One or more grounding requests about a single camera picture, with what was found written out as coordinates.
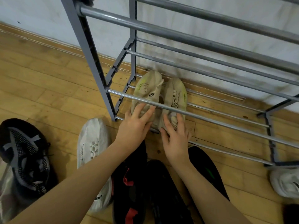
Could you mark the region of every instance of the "black and gray sneaker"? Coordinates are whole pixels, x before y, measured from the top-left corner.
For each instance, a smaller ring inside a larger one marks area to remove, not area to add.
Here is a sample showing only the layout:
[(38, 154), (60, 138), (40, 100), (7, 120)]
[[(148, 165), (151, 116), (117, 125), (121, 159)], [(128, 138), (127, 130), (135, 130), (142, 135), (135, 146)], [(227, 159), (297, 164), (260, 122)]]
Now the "black and gray sneaker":
[(13, 190), (19, 202), (30, 205), (58, 184), (47, 157), (50, 143), (32, 124), (7, 119), (0, 125), (0, 156), (12, 167)]

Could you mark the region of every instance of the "wooden floor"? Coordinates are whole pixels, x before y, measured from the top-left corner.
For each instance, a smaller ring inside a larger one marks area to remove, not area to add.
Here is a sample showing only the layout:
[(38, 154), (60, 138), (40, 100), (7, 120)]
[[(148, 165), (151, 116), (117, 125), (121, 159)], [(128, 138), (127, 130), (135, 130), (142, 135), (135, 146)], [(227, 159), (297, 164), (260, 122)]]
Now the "wooden floor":
[[(109, 67), (103, 64), (105, 72)], [(129, 73), (119, 71), (112, 88), (122, 91)], [(219, 94), (226, 99), (235, 99)], [(118, 100), (112, 95), (113, 102)], [(221, 110), (245, 119), (263, 123), (256, 112), (225, 105), (205, 97), (188, 95), (188, 101)], [(130, 107), (126, 99), (120, 115)], [(265, 133), (263, 127), (225, 118), (207, 111), (188, 107), (188, 110), (209, 118)], [(77, 138), (83, 124), (90, 118), (102, 116), (111, 132), (112, 139), (120, 121), (112, 122), (98, 91), (86, 61), (78, 56), (58, 51), (13, 35), (0, 33), (0, 121), (20, 118), (38, 127), (51, 142), (51, 161), (59, 181), (77, 169)], [(258, 158), (269, 159), (268, 142), (242, 132), (186, 117), (192, 132), (192, 140), (222, 150), (234, 150)], [(298, 124), (274, 118), (277, 137), (290, 141), (298, 140)], [(146, 138), (150, 159), (163, 161), (191, 210), (195, 223), (200, 223), (195, 208), (181, 179), (169, 165), (163, 151), (160, 135), (149, 133)], [(299, 150), (278, 145), (282, 160), (299, 159)], [(267, 179), (267, 170), (262, 164), (204, 149), (215, 162), (225, 184), (231, 202), (253, 224), (282, 224), (282, 203)], [(92, 215), (87, 214), (82, 223), (113, 223), (112, 207)], [(148, 209), (144, 223), (154, 223)]]

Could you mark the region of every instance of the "shoe rack frame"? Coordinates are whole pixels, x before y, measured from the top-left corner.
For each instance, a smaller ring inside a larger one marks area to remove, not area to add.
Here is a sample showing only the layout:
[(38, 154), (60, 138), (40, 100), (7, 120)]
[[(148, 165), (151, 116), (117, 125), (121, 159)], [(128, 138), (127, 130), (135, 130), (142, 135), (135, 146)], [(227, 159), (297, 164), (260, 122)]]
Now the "shoe rack frame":
[[(171, 39), (173, 41), (177, 41), (177, 42), (181, 42), (181, 43), (185, 43), (188, 45), (192, 45), (198, 48), (202, 48), (202, 49), (206, 49), (209, 51), (213, 51), (213, 52), (218, 52), (227, 56), (232, 56), (235, 58), (239, 58), (242, 60), (246, 60), (246, 61), (250, 61), (256, 64), (260, 64), (260, 65), (264, 65), (267, 67), (271, 67), (274, 69), (278, 69), (278, 70), (282, 70), (282, 71), (286, 71), (289, 73), (293, 73), (295, 75), (299, 75), (299, 65), (295, 64), (295, 63), (291, 63), (291, 62), (287, 62), (284, 60), (279, 60), (273, 57), (269, 57), (269, 56), (265, 56), (265, 55), (261, 55), (255, 52), (251, 52), (251, 51), (247, 51), (244, 49), (239, 49), (233, 46), (229, 46), (229, 45), (224, 45), (218, 42), (214, 42), (214, 41), (210, 41), (204, 38), (200, 38), (200, 37), (196, 37), (193, 35), (189, 35), (189, 34), (185, 34), (185, 33), (181, 33), (175, 30), (171, 30), (171, 29), (167, 29), (167, 28), (163, 28), (160, 26), (156, 26), (150, 23), (145, 23), (142, 21), (138, 21), (137, 20), (137, 2), (142, 2), (142, 3), (146, 3), (149, 5), (153, 5), (156, 7), (160, 7), (160, 8), (164, 8), (164, 9), (168, 9), (168, 10), (172, 10), (175, 12), (179, 12), (179, 13), (183, 13), (183, 14), (187, 14), (193, 17), (197, 17), (197, 18), (201, 18), (201, 19), (205, 19), (205, 20), (209, 20), (212, 22), (216, 22), (216, 23), (221, 23), (227, 26), (231, 26), (231, 27), (235, 27), (235, 28), (239, 28), (242, 30), (246, 30), (246, 31), (250, 31), (250, 32), (254, 32), (254, 33), (258, 33), (261, 35), (265, 35), (268, 37), (273, 37), (276, 39), (280, 39), (283, 41), (287, 41), (287, 42), (291, 42), (294, 44), (299, 45), (299, 35), (297, 34), (293, 34), (290, 32), (286, 32), (283, 30), (279, 30), (279, 29), (275, 29), (275, 28), (271, 28), (268, 26), (263, 26), (263, 25), (259, 25), (256, 23), (252, 23), (252, 22), (248, 22), (248, 21), (244, 21), (244, 20), (240, 20), (237, 18), (233, 18), (233, 17), (229, 17), (226, 15), (222, 15), (222, 14), (218, 14), (218, 13), (213, 13), (210, 11), (206, 11), (203, 9), (199, 9), (199, 8), (195, 8), (195, 7), (191, 7), (191, 6), (187, 6), (187, 5), (183, 5), (180, 3), (176, 3), (176, 2), (172, 2), (169, 0), (129, 0), (129, 17), (124, 17), (121, 15), (117, 15), (114, 13), (110, 13), (110, 12), (106, 12), (100, 9), (96, 9), (93, 6), (93, 1), (94, 0), (61, 0), (62, 4), (65, 8), (65, 11), (67, 13), (67, 16), (69, 18), (69, 21), (73, 27), (73, 30), (75, 32), (75, 35), (78, 39), (78, 42), (80, 44), (80, 47), (83, 50), (83, 53), (85, 55), (85, 58), (89, 64), (90, 70), (93, 74), (93, 77), (95, 78), (95, 82), (97, 84), (97, 86), (99, 87), (99, 91), (103, 97), (103, 100), (105, 102), (105, 105), (107, 107), (108, 113), (111, 117), (111, 119), (113, 121), (116, 120), (123, 120), (121, 117), (117, 116), (118, 110), (119, 110), (119, 106), (121, 105), (123, 98), (127, 97), (127, 98), (131, 98), (131, 99), (135, 99), (150, 105), (154, 105), (160, 108), (164, 108), (164, 109), (168, 109), (177, 113), (181, 113), (184, 115), (188, 115), (188, 116), (192, 116), (195, 117), (197, 119), (200, 120), (204, 120), (213, 124), (217, 124), (223, 127), (227, 127), (230, 129), (234, 129), (237, 131), (241, 131), (241, 132), (245, 132), (251, 135), (255, 135), (257, 137), (261, 137), (264, 139), (267, 139), (269, 141), (269, 148), (271, 150), (271, 157), (270, 157), (270, 161), (266, 161), (263, 159), (259, 159), (259, 158), (255, 158), (252, 156), (247, 156), (247, 155), (242, 155), (242, 154), (238, 154), (238, 153), (233, 153), (233, 152), (227, 152), (224, 150), (219, 150), (216, 148), (212, 148), (206, 145), (201, 145), (198, 143), (195, 143), (193, 141), (190, 141), (191, 144), (197, 145), (199, 147), (204, 147), (207, 149), (211, 149), (211, 150), (215, 150), (221, 153), (226, 153), (226, 154), (230, 154), (233, 156), (237, 156), (237, 157), (241, 157), (244, 159), (249, 159), (249, 160), (253, 160), (253, 161), (257, 161), (257, 162), (261, 162), (264, 164), (265, 167), (268, 168), (292, 168), (292, 167), (298, 167), (299, 166), (299, 161), (291, 161), (291, 162), (282, 162), (279, 160), (278, 157), (278, 152), (277, 152), (277, 148), (276, 148), (276, 143), (281, 143), (281, 144), (285, 144), (288, 146), (292, 146), (295, 148), (299, 148), (299, 144), (295, 144), (289, 141), (285, 141), (279, 138), (276, 138), (274, 136), (274, 128), (273, 128), (273, 124), (271, 121), (271, 114), (275, 111), (278, 111), (288, 105), (291, 105), (297, 101), (299, 101), (299, 94), (296, 96), (289, 96), (287, 94), (283, 94), (283, 93), (279, 93), (276, 92), (274, 90), (269, 90), (260, 86), (256, 86), (250, 83), (246, 83), (246, 82), (241, 82), (235, 79), (230, 79), (228, 77), (222, 76), (222, 75), (216, 75), (210, 72), (206, 72), (200, 69), (195, 69), (189, 66), (185, 66), (182, 64), (178, 64), (178, 63), (174, 63), (174, 62), (170, 62), (170, 61), (166, 61), (166, 60), (162, 60), (156, 57), (152, 57), (152, 56), (148, 56), (142, 53), (138, 53), (136, 52), (136, 45), (137, 42), (142, 42), (142, 43), (146, 43), (149, 45), (153, 45), (156, 47), (160, 47), (163, 49), (167, 49), (167, 50), (171, 50), (174, 52), (178, 52), (178, 53), (182, 53), (185, 55), (189, 55), (192, 57), (196, 57), (196, 58), (200, 58), (203, 60), (207, 60), (207, 61), (211, 61), (214, 63), (218, 63), (218, 64), (222, 64), (228, 67), (232, 67), (232, 68), (236, 68), (242, 71), (247, 71), (250, 72), (252, 74), (256, 74), (256, 75), (261, 75), (270, 79), (275, 79), (278, 81), (282, 81), (285, 83), (289, 83), (292, 85), (296, 85), (299, 86), (299, 82), (296, 81), (292, 81), (289, 79), (285, 79), (282, 77), (278, 77), (278, 76), (274, 76), (274, 75), (270, 75), (261, 71), (256, 71), (250, 68), (246, 68), (240, 65), (236, 65), (236, 64), (231, 64), (231, 63), (227, 63), (225, 61), (221, 61), (221, 60), (217, 60), (217, 59), (213, 59), (210, 57), (206, 57), (203, 55), (199, 55), (196, 53), (192, 53), (192, 52), (188, 52), (182, 49), (178, 49), (178, 48), (174, 48), (171, 46), (167, 46), (167, 45), (163, 45), (163, 44), (159, 44), (157, 42), (154, 41), (148, 41), (142, 38), (137, 37), (137, 30), (138, 31), (142, 31), (148, 34), (152, 34), (152, 35), (156, 35), (159, 37), (163, 37), (163, 38), (167, 38), (167, 39)], [(294, 4), (299, 4), (299, 0), (284, 0), (284, 1), (289, 1), (292, 2)], [(117, 57), (114, 65), (111, 67), (110, 71), (108, 72), (108, 74), (105, 76), (103, 69), (101, 67), (101, 63), (99, 61), (99, 57), (98, 57), (98, 53), (96, 51), (95, 48), (95, 44), (93, 42), (92, 39), (92, 35), (88, 26), (88, 22), (87, 22), (87, 18), (88, 17), (92, 17), (92, 18), (96, 18), (102, 21), (106, 21), (106, 22), (110, 22), (110, 23), (114, 23), (120, 26), (124, 26), (124, 27), (128, 27), (130, 28), (130, 37), (127, 41), (127, 43), (125, 44), (125, 46), (123, 47), (123, 49), (121, 50), (119, 56)], [(122, 92), (116, 91), (116, 90), (112, 90), (110, 89), (110, 85), (112, 83), (113, 80), (113, 76), (115, 75), (115, 73), (118, 71), (118, 68), (120, 66), (120, 64), (122, 63), (123, 59), (125, 58), (126, 55), (130, 54), (131, 55), (131, 66), (132, 66), (132, 70), (131, 70), (131, 76), (129, 77), (129, 80), (126, 84), (126, 86), (124, 86), (124, 89)], [(180, 69), (184, 69), (187, 71), (191, 71), (191, 72), (195, 72), (198, 74), (202, 74), (202, 75), (206, 75), (212, 78), (216, 78), (216, 79), (220, 79), (226, 82), (230, 82), (230, 83), (234, 83), (240, 86), (244, 86), (244, 87), (248, 87), (251, 89), (255, 89), (255, 90), (259, 90), (268, 94), (272, 94), (278, 97), (283, 97), (286, 100), (267, 109), (267, 110), (258, 110), (255, 108), (251, 108), (251, 107), (247, 107), (238, 103), (234, 103), (232, 101), (228, 101), (228, 100), (224, 100), (224, 99), (220, 99), (217, 97), (213, 97), (207, 94), (203, 94), (200, 92), (197, 92), (195, 90), (190, 90), (187, 89), (187, 91), (189, 93), (195, 93), (198, 94), (200, 96), (204, 96), (204, 97), (208, 97), (211, 99), (215, 99), (217, 101), (222, 101), (225, 103), (229, 103), (232, 105), (236, 105), (236, 106), (240, 106), (243, 108), (247, 108), (250, 110), (254, 110), (257, 113), (258, 117), (264, 118), (265, 119), (265, 124), (261, 124), (258, 122), (254, 122), (248, 119), (243, 119), (228, 113), (223, 113), (217, 110), (213, 110), (204, 106), (200, 106), (200, 105), (196, 105), (193, 103), (188, 103), (188, 105), (199, 108), (199, 109), (204, 109), (204, 110), (208, 110), (214, 113), (218, 113), (220, 115), (224, 115), (224, 116), (228, 116), (231, 118), (235, 118), (238, 119), (240, 121), (247, 121), (250, 122), (252, 124), (257, 124), (260, 125), (262, 127), (266, 128), (267, 131), (267, 135), (265, 134), (261, 134), (255, 131), (251, 131), (245, 128), (241, 128), (238, 126), (234, 126), (231, 124), (227, 124), (227, 123), (223, 123), (217, 120), (213, 120), (213, 119), (209, 119), (207, 117), (204, 116), (200, 116), (200, 115), (196, 115), (194, 113), (191, 112), (187, 112), (187, 111), (183, 111), (183, 110), (178, 110), (175, 109), (173, 107), (168, 107), (166, 105), (160, 104), (160, 103), (156, 103), (156, 102), (152, 102), (152, 101), (148, 101), (139, 97), (135, 97), (131, 94), (126, 94), (127, 89), (130, 88), (135, 88), (134, 86), (131, 86), (130, 83), (135, 80), (136, 77), (141, 77), (140, 75), (138, 75), (136, 73), (136, 57), (140, 57), (140, 58), (145, 58), (148, 60), (152, 60), (158, 63), (162, 63), (162, 64), (167, 64), (173, 67), (177, 67)], [(112, 99), (111, 99), (111, 95), (110, 94), (116, 94), (119, 95), (120, 98), (117, 102), (117, 104), (114, 106)]]

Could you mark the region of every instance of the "black sneaker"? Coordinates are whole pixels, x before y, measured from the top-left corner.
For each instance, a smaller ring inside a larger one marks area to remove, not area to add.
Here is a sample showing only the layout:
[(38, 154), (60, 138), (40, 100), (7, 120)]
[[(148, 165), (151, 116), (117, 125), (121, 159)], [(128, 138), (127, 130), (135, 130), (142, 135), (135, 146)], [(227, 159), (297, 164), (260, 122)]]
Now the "black sneaker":
[(188, 148), (189, 159), (197, 171), (229, 200), (220, 174), (211, 158), (199, 147)]
[(167, 168), (159, 160), (147, 163), (147, 191), (156, 224), (193, 224), (193, 220)]
[(145, 218), (144, 172), (147, 164), (145, 142), (114, 171), (113, 221), (115, 224), (141, 224)]
[(0, 156), (12, 167), (13, 191), (21, 204), (30, 205), (58, 184), (47, 157), (49, 146), (24, 120), (7, 119), (0, 125)]

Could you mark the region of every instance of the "beige sneaker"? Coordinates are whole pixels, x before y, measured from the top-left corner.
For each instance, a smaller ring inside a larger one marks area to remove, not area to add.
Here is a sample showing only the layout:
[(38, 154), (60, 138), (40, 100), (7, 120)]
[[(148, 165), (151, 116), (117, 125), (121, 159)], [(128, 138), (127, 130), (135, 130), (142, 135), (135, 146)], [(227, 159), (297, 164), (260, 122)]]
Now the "beige sneaker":
[[(162, 75), (158, 71), (150, 71), (146, 73), (136, 84), (133, 95), (136, 97), (141, 97), (150, 101), (159, 102), (160, 91), (162, 87)], [(139, 101), (132, 100), (131, 113), (134, 112), (135, 107), (139, 104)], [(150, 105), (146, 105), (141, 111), (139, 117), (142, 117), (146, 111), (150, 108)], [(149, 119), (149, 122), (155, 120), (155, 113)]]
[[(170, 79), (162, 92), (162, 97), (164, 99), (164, 104), (170, 107), (174, 107), (180, 110), (186, 111), (187, 109), (187, 91), (182, 83), (182, 81), (178, 78)], [(166, 130), (164, 125), (163, 115), (167, 114), (170, 123), (173, 128), (177, 130), (178, 120), (176, 118), (176, 113), (163, 109), (162, 115), (160, 118), (159, 129), (163, 127)]]

